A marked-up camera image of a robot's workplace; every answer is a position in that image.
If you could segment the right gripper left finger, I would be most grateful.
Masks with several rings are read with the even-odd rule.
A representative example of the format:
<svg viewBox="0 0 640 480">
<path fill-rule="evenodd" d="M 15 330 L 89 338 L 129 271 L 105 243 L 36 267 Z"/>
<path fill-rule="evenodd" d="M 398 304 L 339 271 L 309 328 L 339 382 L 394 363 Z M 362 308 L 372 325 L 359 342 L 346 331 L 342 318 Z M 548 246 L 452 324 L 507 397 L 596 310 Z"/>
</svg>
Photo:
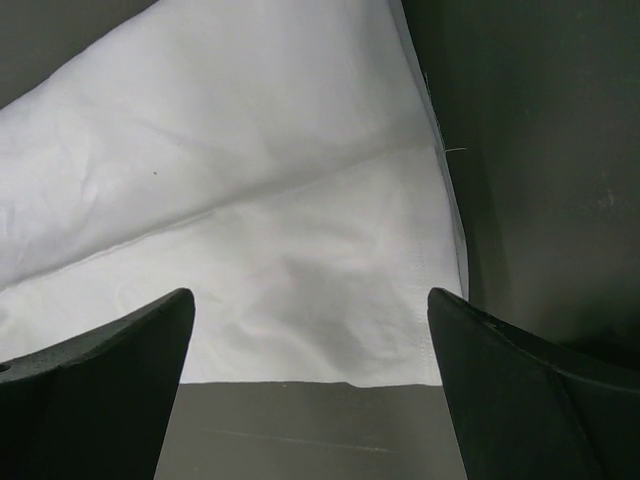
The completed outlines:
<svg viewBox="0 0 640 480">
<path fill-rule="evenodd" d="M 153 478 L 194 320 L 194 295 L 179 288 L 2 362 L 2 478 Z"/>
</svg>

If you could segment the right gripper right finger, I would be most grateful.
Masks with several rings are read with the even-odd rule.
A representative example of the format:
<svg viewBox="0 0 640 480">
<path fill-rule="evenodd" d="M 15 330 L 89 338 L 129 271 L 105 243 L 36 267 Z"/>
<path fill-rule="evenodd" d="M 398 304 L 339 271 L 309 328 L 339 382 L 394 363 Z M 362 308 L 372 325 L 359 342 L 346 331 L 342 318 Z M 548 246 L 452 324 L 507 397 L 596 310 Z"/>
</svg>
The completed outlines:
<svg viewBox="0 0 640 480">
<path fill-rule="evenodd" d="M 468 478 L 638 478 L 638 330 L 565 346 L 442 288 L 427 314 Z"/>
</svg>

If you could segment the white daisy print t-shirt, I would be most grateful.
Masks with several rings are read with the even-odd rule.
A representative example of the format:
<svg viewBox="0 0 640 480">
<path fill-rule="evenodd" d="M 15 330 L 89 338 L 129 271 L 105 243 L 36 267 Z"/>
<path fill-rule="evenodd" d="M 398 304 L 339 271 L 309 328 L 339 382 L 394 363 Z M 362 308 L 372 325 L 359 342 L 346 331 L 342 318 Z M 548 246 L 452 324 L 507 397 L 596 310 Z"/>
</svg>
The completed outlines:
<svg viewBox="0 0 640 480">
<path fill-rule="evenodd" d="M 399 2 L 158 2 L 1 111 L 1 356 L 186 287 L 186 383 L 437 385 L 451 193 Z"/>
</svg>

